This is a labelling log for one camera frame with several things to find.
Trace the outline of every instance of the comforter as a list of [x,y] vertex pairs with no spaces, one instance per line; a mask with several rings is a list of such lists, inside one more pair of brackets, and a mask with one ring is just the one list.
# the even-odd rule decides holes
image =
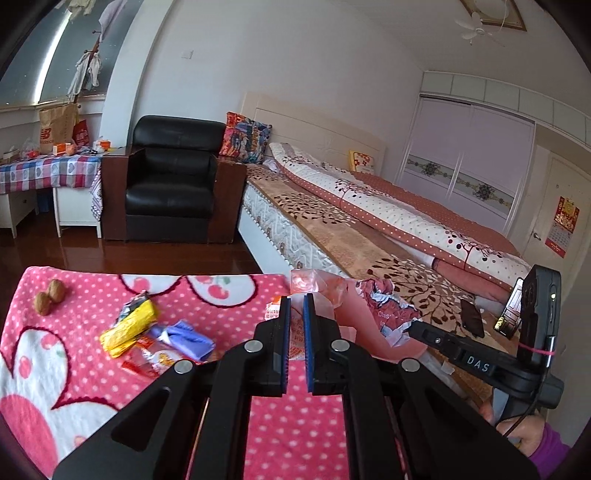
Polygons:
[[400,243],[511,291],[530,266],[453,229],[349,172],[321,163],[285,143],[269,145],[282,172],[294,183]]

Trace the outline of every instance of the pink rubber band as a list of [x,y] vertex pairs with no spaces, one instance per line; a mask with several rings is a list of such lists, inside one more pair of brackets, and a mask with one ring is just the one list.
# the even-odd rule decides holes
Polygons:
[[528,345],[524,345],[523,343],[519,344],[520,347],[525,348],[526,350],[529,350],[530,352],[534,352],[534,353],[540,353],[542,355],[547,355],[547,356],[553,356],[554,352],[550,352],[548,350],[539,350],[537,348],[532,348]]

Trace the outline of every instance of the cabinet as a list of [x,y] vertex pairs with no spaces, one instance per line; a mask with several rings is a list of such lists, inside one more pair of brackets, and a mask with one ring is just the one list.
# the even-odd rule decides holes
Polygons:
[[527,176],[534,124],[465,102],[422,99],[398,184],[503,234]]
[[56,214],[57,236],[61,237],[62,226],[93,226],[96,236],[101,238],[100,222],[92,215],[90,189],[53,189],[53,208]]
[[0,195],[0,228],[10,228],[16,238],[17,225],[33,210],[39,213],[35,190]]

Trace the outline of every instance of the hanging clothes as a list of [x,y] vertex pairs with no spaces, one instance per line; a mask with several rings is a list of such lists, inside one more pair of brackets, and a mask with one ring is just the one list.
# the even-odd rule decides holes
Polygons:
[[88,15],[92,12],[96,0],[69,0],[68,10],[72,12],[71,20],[74,20],[80,13]]
[[99,41],[102,42],[105,39],[111,25],[119,16],[127,0],[115,0],[111,2],[109,5],[106,6],[105,10],[102,12],[99,23],[100,23],[100,39]]
[[70,101],[73,102],[76,95],[80,93],[82,87],[84,86],[86,73],[90,74],[90,81],[93,87],[99,86],[99,73],[102,67],[102,62],[100,60],[99,53],[95,53],[88,63],[90,58],[90,52],[86,52],[82,55],[82,58],[78,60],[76,63],[76,74],[74,75],[74,79],[72,80],[72,84],[70,85],[70,89],[68,90],[68,97]]

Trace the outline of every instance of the red calendar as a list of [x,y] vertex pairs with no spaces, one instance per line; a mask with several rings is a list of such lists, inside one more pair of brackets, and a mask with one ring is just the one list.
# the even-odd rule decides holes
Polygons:
[[556,215],[554,215],[552,227],[545,244],[562,258],[566,255],[578,218],[579,209],[574,206],[573,201],[560,197]]

